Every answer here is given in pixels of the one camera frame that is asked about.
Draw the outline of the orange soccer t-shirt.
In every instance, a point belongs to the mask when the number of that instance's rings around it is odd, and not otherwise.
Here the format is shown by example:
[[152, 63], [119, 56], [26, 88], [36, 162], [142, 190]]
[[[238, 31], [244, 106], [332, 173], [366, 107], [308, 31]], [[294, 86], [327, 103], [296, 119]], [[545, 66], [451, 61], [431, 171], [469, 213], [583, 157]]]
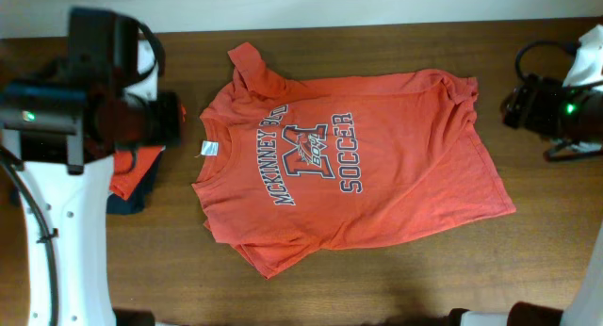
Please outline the orange soccer t-shirt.
[[213, 238], [271, 278], [515, 210], [475, 129], [478, 82], [426, 69], [294, 80], [243, 43], [202, 112], [193, 184]]

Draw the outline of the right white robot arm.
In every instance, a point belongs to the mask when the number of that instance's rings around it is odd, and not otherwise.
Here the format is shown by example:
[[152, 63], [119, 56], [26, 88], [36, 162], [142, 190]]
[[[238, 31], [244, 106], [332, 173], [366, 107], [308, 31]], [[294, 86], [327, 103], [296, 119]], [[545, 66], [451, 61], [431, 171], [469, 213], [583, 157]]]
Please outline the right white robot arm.
[[[555, 47], [572, 64], [563, 80], [523, 71], [523, 57], [534, 48]], [[534, 41], [516, 55], [517, 88], [501, 105], [503, 123], [548, 143], [548, 166], [578, 170], [602, 166], [602, 24], [575, 41]], [[455, 309], [450, 325], [600, 325], [602, 323], [602, 233], [598, 232], [585, 276], [565, 308], [517, 302], [507, 312]]]

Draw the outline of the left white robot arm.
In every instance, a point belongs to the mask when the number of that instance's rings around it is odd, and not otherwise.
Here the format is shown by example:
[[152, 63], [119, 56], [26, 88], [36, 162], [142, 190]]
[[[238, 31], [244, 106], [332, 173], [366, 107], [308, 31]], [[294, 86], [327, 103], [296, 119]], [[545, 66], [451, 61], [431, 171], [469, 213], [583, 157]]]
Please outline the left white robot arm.
[[106, 269], [106, 202], [114, 171], [108, 156], [83, 174], [29, 161], [18, 171], [27, 237], [28, 326], [171, 326], [149, 311], [115, 310]]

